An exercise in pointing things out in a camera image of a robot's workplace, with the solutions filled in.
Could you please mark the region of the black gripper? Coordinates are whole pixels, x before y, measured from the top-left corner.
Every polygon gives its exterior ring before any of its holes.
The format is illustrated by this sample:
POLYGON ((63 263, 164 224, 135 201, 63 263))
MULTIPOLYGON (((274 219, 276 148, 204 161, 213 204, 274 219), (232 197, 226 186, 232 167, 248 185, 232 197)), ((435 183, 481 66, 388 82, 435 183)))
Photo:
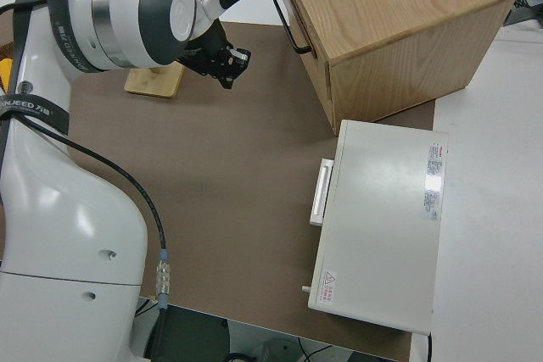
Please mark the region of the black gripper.
POLYGON ((232 48, 221 22, 213 22, 201 36, 190 40, 182 51, 182 65, 201 74, 216 78, 224 89, 231 90, 237 72, 249 67, 251 52, 232 48))

